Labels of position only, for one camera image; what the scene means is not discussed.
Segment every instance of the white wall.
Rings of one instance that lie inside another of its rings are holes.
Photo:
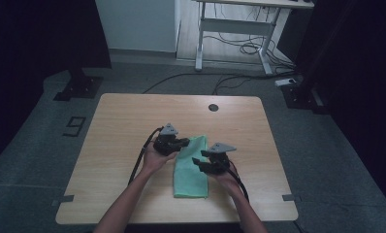
[[[96,0],[109,49],[176,52],[179,0]]]

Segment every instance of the desk leg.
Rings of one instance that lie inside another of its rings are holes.
[[[203,21],[205,20],[205,11],[206,11],[206,3],[203,3],[202,6],[202,15],[200,17],[200,28],[199,28],[199,45],[196,50],[196,71],[202,71],[202,63],[203,63]]]
[[[277,10],[275,11],[275,15],[274,15],[274,19],[272,20],[271,22],[271,25],[270,25],[270,29],[269,29],[269,34],[267,35],[268,37],[266,38],[263,46],[262,46],[262,49],[259,50],[259,56],[260,56],[260,59],[262,60],[262,64],[263,64],[263,68],[265,69],[265,73],[267,75],[272,75],[273,72],[272,72],[272,68],[269,64],[269,57],[267,55],[267,51],[268,51],[268,48],[269,48],[269,43],[272,39],[272,35],[274,33],[274,29],[275,29],[275,26],[276,26],[276,23],[277,23],[277,19],[278,19],[278,16],[280,15],[280,10],[281,8],[277,8]]]

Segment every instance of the human arm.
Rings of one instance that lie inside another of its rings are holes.
[[[142,170],[109,207],[93,232],[123,232],[136,208],[147,181],[167,161],[175,158],[176,155],[177,153],[174,152],[169,156],[163,156],[153,148],[153,143],[150,143],[145,150]]]
[[[232,172],[237,174],[236,168],[233,166],[233,164],[230,165],[230,169]],[[236,210],[238,211],[239,218],[241,220],[241,228],[245,233],[268,232],[264,223],[256,215],[247,199],[245,199],[239,184],[229,173],[226,172],[221,175],[208,175],[215,178],[232,197],[236,206]]]

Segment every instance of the green cloth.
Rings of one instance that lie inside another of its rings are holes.
[[[199,136],[189,140],[189,146],[182,148],[176,157],[173,174],[174,197],[207,198],[209,196],[208,176],[193,163],[192,157],[206,160],[202,157],[201,150],[208,148],[208,138]]]

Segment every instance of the wooden table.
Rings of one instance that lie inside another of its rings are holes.
[[[217,112],[209,105],[219,107]],[[265,221],[295,220],[298,212],[274,144],[262,103],[257,97],[104,94],[99,102],[56,221],[97,223],[126,187],[141,146],[157,127],[170,122],[178,137],[206,134],[235,146],[228,152],[238,167],[257,215]],[[209,179],[209,198],[173,197],[175,162],[150,179],[131,223],[237,222],[231,198]]]
[[[275,25],[282,8],[289,9],[312,9],[314,4],[299,0],[297,2],[290,0],[193,0],[202,3],[202,14],[200,18],[199,44],[196,51],[195,69],[201,71],[203,68],[203,34],[208,32],[225,32],[246,35],[265,36],[264,44],[258,54],[262,61],[263,68],[267,75],[272,75],[272,68],[269,64],[267,50],[274,33]],[[224,18],[206,18],[206,3],[236,4],[250,6],[274,7],[277,10],[270,22],[231,20]]]

